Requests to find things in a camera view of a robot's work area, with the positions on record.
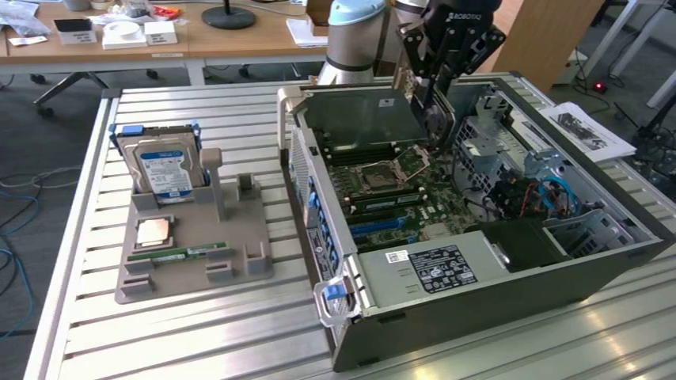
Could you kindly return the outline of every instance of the paper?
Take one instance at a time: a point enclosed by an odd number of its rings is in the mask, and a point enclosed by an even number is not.
[[[631,156],[636,148],[615,135],[574,103],[540,111],[594,162]]]
[[[47,37],[38,36],[38,37],[28,37],[28,38],[8,38],[8,40],[14,46],[23,46],[23,45],[32,45],[39,42],[44,42],[44,41],[47,41]]]
[[[290,18],[287,19],[288,31],[292,34],[294,42],[302,48],[315,48],[328,45],[328,37],[316,37],[312,35],[310,20]]]

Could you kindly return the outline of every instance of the hard drive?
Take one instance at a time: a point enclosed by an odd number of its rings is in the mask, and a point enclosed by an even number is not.
[[[178,127],[131,125],[111,140],[124,158],[136,193],[154,193],[159,203],[191,198],[192,189],[206,186],[200,165],[200,127],[196,123]]]

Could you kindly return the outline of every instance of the motherboard chip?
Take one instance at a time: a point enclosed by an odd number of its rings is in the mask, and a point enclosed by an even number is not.
[[[362,175],[364,183],[372,190],[384,190],[399,186],[398,177],[395,176],[388,164],[363,167]]]

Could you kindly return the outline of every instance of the barcode label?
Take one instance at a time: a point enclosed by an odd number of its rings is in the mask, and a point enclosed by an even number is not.
[[[388,263],[399,263],[400,261],[410,260],[410,251],[388,252],[384,256],[388,258]]]

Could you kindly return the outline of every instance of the hard drive label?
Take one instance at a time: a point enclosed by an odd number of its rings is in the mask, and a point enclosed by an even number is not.
[[[411,264],[424,291],[436,293],[476,282],[458,245],[410,254]]]
[[[176,198],[191,194],[191,176],[180,167],[186,161],[180,150],[143,153],[140,160],[152,192],[160,198]]]

